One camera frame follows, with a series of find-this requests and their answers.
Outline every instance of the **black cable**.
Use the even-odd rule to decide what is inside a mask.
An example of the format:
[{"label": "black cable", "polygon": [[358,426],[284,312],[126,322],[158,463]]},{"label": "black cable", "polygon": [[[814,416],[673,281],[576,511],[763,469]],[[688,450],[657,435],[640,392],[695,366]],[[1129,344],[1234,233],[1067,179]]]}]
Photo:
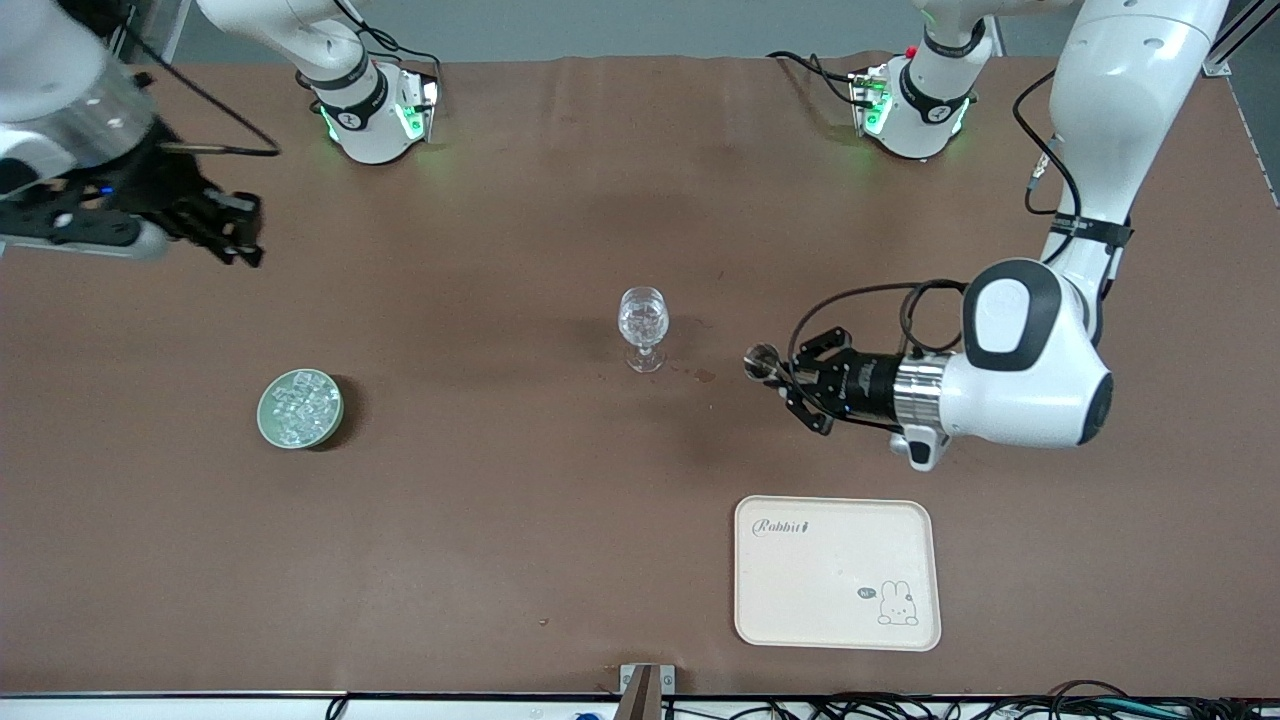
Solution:
[{"label": "black cable", "polygon": [[765,705],[764,707],[751,707],[741,712],[735,712],[733,715],[730,715],[728,720],[742,720],[742,717],[746,717],[748,715],[755,715],[756,712],[768,712],[772,715],[773,707],[768,705]]},{"label": "black cable", "polygon": [[[809,61],[813,63],[813,67],[818,68],[818,76],[822,78],[822,82],[826,82],[827,87],[831,88],[831,94],[835,95],[836,97],[840,97],[841,101],[847,102],[854,108],[863,108],[863,109],[874,108],[874,105],[872,102],[868,102],[867,100],[854,100],[852,97],[845,97],[845,94],[841,92],[840,88],[836,87],[836,83],[831,79],[831,73],[823,69],[822,60],[818,59],[817,53],[809,55]],[[845,82],[846,83],[849,82],[847,77],[845,77]]]},{"label": "black cable", "polygon": [[969,283],[963,283],[959,281],[951,281],[946,278],[938,278],[933,281],[925,281],[911,288],[911,292],[906,293],[906,297],[902,299],[902,305],[897,310],[897,322],[899,325],[901,325],[902,328],[902,337],[915,347],[916,354],[919,352],[942,354],[960,345],[960,341],[963,340],[963,334],[956,333],[956,336],[951,338],[951,342],[934,347],[920,342],[920,340],[915,337],[915,334],[911,332],[911,325],[915,320],[915,307],[920,304],[920,300],[924,297],[924,293],[931,290],[955,290],[961,295],[964,295],[964,291],[968,288]]},{"label": "black cable", "polygon": [[1120,688],[1110,683],[1103,683],[1101,680],[1071,680],[1069,683],[1062,683],[1061,685],[1055,688],[1055,692],[1052,693],[1052,700],[1050,701],[1048,706],[1048,720],[1062,720],[1062,705],[1068,692],[1075,688],[1089,688],[1089,687],[1110,691],[1119,697],[1125,697],[1125,698],[1129,697],[1129,693],[1121,691]]},{"label": "black cable", "polygon": [[831,703],[827,701],[810,702],[809,707],[813,708],[813,715],[809,720],[818,720],[819,715],[827,720],[841,720],[844,717],[844,715],[836,715],[836,712],[831,708]]},{"label": "black cable", "polygon": [[[954,282],[954,281],[927,281],[927,282],[916,284],[914,288],[911,288],[911,292],[915,293],[922,287],[928,288],[928,286],[931,286],[931,283],[937,283],[937,282]],[[837,694],[837,696],[833,696],[833,697],[836,697],[836,698],[850,698],[851,697],[852,700],[846,706],[846,710],[849,710],[849,711],[852,711],[854,706],[872,707],[872,708],[877,710],[878,712],[883,714],[883,716],[886,716],[886,717],[896,717],[899,720],[937,720],[936,716],[933,715],[933,711],[929,710],[928,706],[923,705],[918,700],[914,700],[911,697],[902,696],[902,694],[895,694],[895,693],[849,693],[849,694]],[[902,707],[904,705],[910,705],[910,706],[914,706],[914,707],[922,710],[924,712],[923,717],[916,717],[916,716],[911,715],[910,712],[908,712]]]},{"label": "black cable", "polygon": [[804,69],[809,70],[810,73],[824,74],[828,78],[838,82],[849,82],[849,76],[842,76],[838,73],[823,70],[817,65],[812,65],[809,60],[805,60],[800,55],[796,55],[795,53],[791,53],[788,50],[777,50],[774,53],[769,53],[768,55],[765,55],[765,58],[769,58],[771,60],[791,60],[797,65],[803,67]]},{"label": "black cable", "polygon": [[782,717],[782,720],[800,720],[800,716],[797,716],[795,712],[791,712],[786,707],[782,707],[782,705],[780,705],[777,701],[769,700],[765,701],[765,703],[771,708],[773,708],[774,715]]},{"label": "black cable", "polygon": [[389,32],[387,32],[384,29],[380,29],[380,28],[376,28],[376,27],[372,27],[367,22],[357,18],[351,10],[347,9],[346,5],[342,4],[340,0],[333,0],[333,4],[337,5],[339,10],[342,10],[343,15],[347,15],[348,20],[351,20],[352,23],[355,23],[355,26],[356,26],[356,37],[360,37],[362,35],[367,35],[369,37],[371,37],[374,40],[374,42],[376,42],[378,45],[380,45],[383,47],[383,50],[388,51],[388,53],[372,53],[371,51],[370,55],[389,56],[389,58],[396,58],[397,60],[399,60],[401,56],[398,55],[398,53],[403,53],[404,55],[413,55],[415,58],[426,58],[428,60],[431,60],[431,65],[435,69],[435,74],[434,76],[429,76],[429,77],[431,77],[431,79],[435,81],[435,82],[440,82],[440,59],[436,58],[434,54],[431,54],[431,53],[422,53],[422,51],[419,51],[419,50],[410,50],[408,47],[404,47],[403,45],[401,45],[394,37],[392,37],[392,35]]},{"label": "black cable", "polygon": [[[1044,260],[1041,260],[1046,265],[1048,265],[1050,263],[1052,263],[1053,260],[1056,260],[1060,255],[1062,255],[1062,252],[1066,251],[1066,246],[1070,245],[1073,240],[1075,240],[1075,225],[1076,225],[1076,223],[1080,222],[1080,188],[1075,184],[1075,178],[1071,176],[1071,170],[1066,169],[1066,165],[1057,156],[1057,152],[1053,152],[1053,149],[1050,147],[1048,143],[1044,142],[1044,138],[1042,138],[1039,136],[1039,133],[1037,133],[1036,129],[1032,128],[1030,123],[1027,122],[1027,118],[1023,117],[1023,102],[1033,92],[1036,92],[1037,90],[1039,90],[1041,86],[1043,86],[1046,82],[1048,82],[1050,79],[1052,79],[1053,74],[1056,72],[1057,72],[1056,69],[1052,69],[1052,70],[1044,73],[1044,77],[1039,78],[1038,81],[1036,81],[1030,86],[1028,86],[1027,90],[1024,90],[1018,96],[1018,99],[1014,100],[1014,109],[1012,109],[1012,111],[1014,111],[1014,120],[1018,122],[1018,127],[1023,128],[1023,132],[1027,133],[1027,137],[1032,138],[1032,142],[1034,142],[1036,146],[1039,147],[1041,152],[1043,152],[1044,156],[1048,158],[1050,163],[1053,163],[1053,167],[1057,168],[1057,172],[1062,174],[1062,182],[1066,183],[1068,190],[1071,192],[1071,205],[1074,208],[1073,214],[1075,215],[1075,218],[1073,218],[1073,222],[1071,222],[1071,231],[1068,232],[1066,238],[1062,240],[1062,243],[1059,245],[1053,250],[1053,252],[1050,254],[1048,258],[1046,258]],[[1028,191],[1028,195],[1027,195],[1027,209],[1028,210],[1032,209],[1030,208],[1030,192],[1029,191]]]},{"label": "black cable", "polygon": [[[778,50],[776,53],[769,53],[768,55],[765,55],[765,58],[773,58],[773,59],[780,59],[780,60],[781,59],[794,60],[794,61],[799,63],[801,68],[809,70],[810,73],[817,74],[818,77],[820,77],[822,81],[827,83],[827,87],[831,88],[832,95],[835,95],[836,97],[840,97],[841,101],[847,102],[849,105],[852,105],[855,108],[872,108],[870,102],[868,102],[865,100],[854,100],[852,97],[849,97],[844,92],[841,92],[840,88],[836,87],[836,82],[845,82],[845,83],[847,83],[849,82],[849,74],[844,74],[842,76],[842,74],[838,74],[838,73],[828,72],[826,68],[822,67],[822,60],[818,59],[818,54],[817,53],[809,55],[809,60],[808,61],[804,60],[804,59],[801,59],[795,53],[788,53],[786,50]],[[863,72],[865,69],[867,68],[860,68],[858,70],[854,70],[854,74],[856,74],[859,72]]]},{"label": "black cable", "polygon": [[338,720],[342,717],[343,712],[347,711],[347,701],[349,698],[346,694],[338,696],[329,701],[329,707],[324,711],[324,720]]},{"label": "black cable", "polygon": [[236,110],[232,110],[225,102],[210,95],[209,91],[196,85],[195,81],[178,72],[177,68],[170,65],[168,60],[161,58],[159,53],[156,53],[150,45],[147,45],[146,41],[142,40],[142,36],[140,36],[133,28],[129,27],[129,23],[123,23],[120,28],[124,29],[124,33],[128,35],[129,38],[132,38],[133,42],[136,42],[137,46],[142,49],[143,54],[155,60],[155,63],[159,64],[161,68],[164,68],[165,72],[168,72],[170,76],[173,76],[174,79],[187,86],[187,90],[195,92],[204,101],[209,102],[214,108],[218,108],[219,110],[225,113],[227,117],[239,123],[242,127],[244,127],[244,129],[256,135],[259,140],[270,146],[269,149],[257,149],[257,147],[237,147],[232,145],[201,143],[198,147],[183,149],[183,146],[179,143],[172,149],[173,151],[186,152],[188,155],[248,155],[252,158],[275,158],[276,155],[280,154],[280,145],[275,142],[275,140],[273,140],[271,136],[266,135],[265,132],[259,129],[257,126],[248,122],[248,119],[244,118],[244,115],[241,115]]},{"label": "black cable", "polygon": [[1028,697],[1028,696],[1006,697],[991,703],[986,710],[979,711],[969,720],[989,720],[992,715],[1000,712],[1001,710],[1005,710],[1007,707],[1016,707],[1034,700],[1036,700],[1034,697]]},{"label": "black cable", "polygon": [[[868,708],[876,710],[876,712],[870,712]],[[861,701],[845,703],[845,710],[841,712],[841,717],[847,719],[850,715],[869,717],[872,720],[902,720],[901,716],[895,716],[893,712],[886,712],[878,705]]]},{"label": "black cable", "polygon": [[1033,208],[1032,206],[1032,188],[1029,188],[1029,187],[1027,188],[1027,192],[1023,193],[1023,208],[1027,208],[1027,211],[1030,213],[1032,215],[1053,215],[1053,214],[1057,213],[1057,210],[1055,210],[1052,208],[1051,209],[1046,209],[1046,210],[1041,210],[1041,209]]},{"label": "black cable", "polygon": [[[961,283],[959,281],[952,281],[952,279],[946,279],[946,278],[936,278],[936,279],[924,281],[924,282],[884,283],[884,284],[873,284],[873,286],[865,286],[865,287],[856,287],[856,288],[852,288],[852,290],[846,290],[844,292],[837,292],[836,295],[832,295],[831,297],[827,297],[826,300],[822,300],[820,302],[818,302],[817,305],[814,305],[813,307],[810,307],[808,313],[805,313],[804,315],[801,315],[800,322],[796,323],[795,329],[791,331],[791,337],[787,340],[787,364],[790,365],[790,373],[791,373],[791,389],[795,391],[795,393],[799,395],[803,400],[808,401],[809,405],[813,405],[814,409],[817,409],[819,413],[822,413],[827,418],[831,418],[832,420],[838,420],[841,423],[850,423],[850,424],[854,424],[854,425],[865,425],[865,427],[869,427],[869,428],[878,428],[878,429],[888,430],[888,432],[892,432],[892,433],[901,432],[900,427],[891,425],[891,424],[887,424],[887,423],[877,423],[874,420],[861,420],[861,419],[858,419],[858,418],[842,418],[840,415],[836,415],[836,414],[828,411],[826,407],[822,406],[822,404],[819,404],[817,400],[814,400],[814,397],[810,396],[809,392],[805,391],[800,386],[800,380],[796,379],[796,372],[795,372],[796,343],[800,340],[800,333],[804,332],[805,325],[809,323],[810,319],[813,319],[814,315],[817,315],[822,310],[827,309],[828,306],[831,306],[831,305],[833,305],[833,304],[836,304],[836,302],[838,302],[841,300],[846,300],[849,297],[856,297],[859,295],[870,295],[870,293],[874,293],[874,292],[888,292],[888,291],[895,291],[895,290],[906,290],[906,291],[910,291],[910,292],[908,293],[906,297],[902,299],[902,304],[899,306],[899,325],[900,325],[901,331],[902,331],[902,336],[904,336],[905,341],[909,342],[909,343],[911,343],[913,346],[915,346],[915,348],[918,348],[922,352],[946,352],[950,348],[952,348],[952,347],[955,347],[956,345],[960,343],[961,336],[957,334],[951,342],[948,342],[947,345],[943,345],[941,347],[933,347],[933,346],[925,345],[925,343],[920,342],[920,340],[916,338],[915,334],[911,333],[913,315],[915,313],[916,305],[919,305],[919,302],[920,302],[920,299],[924,297],[924,293],[928,292],[929,290],[957,290],[960,292],[964,292],[968,287],[969,286],[966,283]],[[899,698],[899,697],[905,697],[905,696],[876,696],[876,694],[865,694],[865,693],[863,693],[863,694],[858,696],[858,698],[859,698],[858,701],[861,702],[863,705],[867,705],[867,700],[865,698],[874,698],[874,697],[893,697],[893,698]],[[837,694],[837,696],[832,696],[832,698],[842,698],[842,696]],[[923,705],[920,705],[920,703],[916,703],[916,705],[919,707],[924,708],[925,712],[929,712],[928,708],[924,707]],[[849,714],[850,710],[846,708],[845,712]],[[873,716],[873,717],[876,717],[876,720],[893,720],[892,717],[878,717],[878,716]],[[932,712],[928,714],[927,720],[936,720],[933,717]]]},{"label": "black cable", "polygon": [[[307,77],[305,74],[302,74],[302,70],[293,70],[293,82],[298,83],[298,87],[301,87],[303,90],[315,90],[315,88],[311,87],[311,83],[307,82]],[[307,110],[310,110],[311,113],[319,115],[320,114],[320,99],[319,97],[312,99],[311,104],[307,105]]]},{"label": "black cable", "polygon": [[676,707],[675,702],[668,702],[663,707],[666,707],[666,710],[669,711],[669,712],[680,712],[680,714],[684,714],[684,715],[692,715],[694,717],[703,717],[705,720],[726,720],[724,717],[722,717],[719,715],[712,715],[709,712],[701,712],[700,710],[687,710],[687,708],[684,708],[684,707]]},{"label": "black cable", "polygon": [[856,418],[841,418],[840,415],[828,411],[817,400],[814,400],[808,391],[800,387],[800,380],[796,379],[796,372],[795,372],[796,342],[800,340],[800,333],[804,332],[804,327],[809,323],[809,320],[813,319],[814,315],[823,311],[827,306],[835,302],[845,300],[846,297],[856,297],[859,295],[869,295],[873,292],[888,292],[891,290],[911,290],[918,284],[920,283],[886,283],[886,284],[872,284],[867,287],[855,287],[854,290],[837,292],[836,295],[832,295],[831,297],[810,307],[809,311],[800,318],[800,322],[796,323],[795,329],[791,331],[791,340],[787,341],[787,363],[791,365],[791,389],[795,391],[795,393],[799,395],[801,398],[808,400],[809,404],[817,407],[819,413],[833,420],[852,423],[855,425],[879,428],[882,430],[888,430],[888,432],[900,432],[901,428],[899,428],[897,425],[887,425],[884,423],[876,423],[872,420],[859,420]]}]

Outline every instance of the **green bowl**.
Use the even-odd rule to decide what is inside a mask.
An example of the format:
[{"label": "green bowl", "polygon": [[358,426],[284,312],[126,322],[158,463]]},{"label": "green bowl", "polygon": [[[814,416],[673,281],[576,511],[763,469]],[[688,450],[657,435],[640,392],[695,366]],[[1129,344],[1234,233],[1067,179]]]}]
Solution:
[{"label": "green bowl", "polygon": [[257,401],[257,430],[275,447],[315,447],[338,429],[342,409],[342,391],[326,373],[289,370],[266,386]]}]

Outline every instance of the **brown table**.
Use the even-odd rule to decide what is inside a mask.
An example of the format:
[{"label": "brown table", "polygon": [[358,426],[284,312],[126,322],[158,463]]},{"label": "brown table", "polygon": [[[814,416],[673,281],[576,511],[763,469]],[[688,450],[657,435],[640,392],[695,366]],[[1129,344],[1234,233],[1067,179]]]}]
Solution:
[{"label": "brown table", "polygon": [[[451,65],[439,143],[379,168],[326,141],[292,68],[192,68],[287,150],[205,161],[265,196],[266,261],[0,263],[0,687],[589,691],[662,660],[696,692],[1280,694],[1280,219],[1225,81],[1196,86],[1134,210],[1089,446],[969,438],[918,474],[742,377],[835,291],[1039,251],[1009,105],[1044,68],[993,61],[919,164],[773,61]],[[243,137],[155,92],[187,140]],[[613,319],[646,283],[673,311],[653,377]],[[813,328],[888,348],[896,302]],[[955,304],[932,302],[941,337]],[[353,395],[326,452],[257,436],[296,366]],[[742,643],[751,493],[923,503],[937,650]]]}]

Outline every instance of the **glass base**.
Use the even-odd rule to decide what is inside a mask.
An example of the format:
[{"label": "glass base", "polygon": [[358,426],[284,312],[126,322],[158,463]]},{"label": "glass base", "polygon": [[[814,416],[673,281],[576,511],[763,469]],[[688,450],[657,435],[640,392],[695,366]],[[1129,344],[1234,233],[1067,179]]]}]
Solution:
[{"label": "glass base", "polygon": [[653,373],[666,361],[667,355],[657,347],[645,354],[639,347],[627,346],[627,365],[637,373]]}]

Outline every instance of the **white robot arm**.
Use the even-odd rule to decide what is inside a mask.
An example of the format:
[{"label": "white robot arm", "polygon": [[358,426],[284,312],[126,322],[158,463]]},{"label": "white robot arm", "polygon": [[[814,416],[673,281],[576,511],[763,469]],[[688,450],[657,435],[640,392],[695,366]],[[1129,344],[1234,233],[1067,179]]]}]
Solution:
[{"label": "white robot arm", "polygon": [[429,140],[439,78],[372,60],[360,38],[333,19],[361,20],[349,0],[197,0],[223,32],[284,55],[320,99],[329,136],[357,163],[389,163]]},{"label": "white robot arm", "polygon": [[205,179],[155,104],[54,0],[0,1],[0,247],[261,260],[257,196]]},{"label": "white robot arm", "polygon": [[1004,260],[969,283],[963,352],[865,354],[836,328],[787,363],[754,347],[748,375],[778,388],[815,432],[836,419],[893,429],[891,447],[918,470],[933,469],[952,437],[1046,448],[1092,439],[1111,407],[1094,347],[1129,209],[1225,12],[1226,0],[1085,0],[1050,101],[1076,190],[1064,188],[1039,261]]},{"label": "white robot arm", "polygon": [[1025,15],[1060,10],[1076,0],[911,0],[924,17],[924,38],[858,78],[858,131],[902,158],[936,155],[969,109],[973,83],[991,59],[995,42],[987,15]]}]

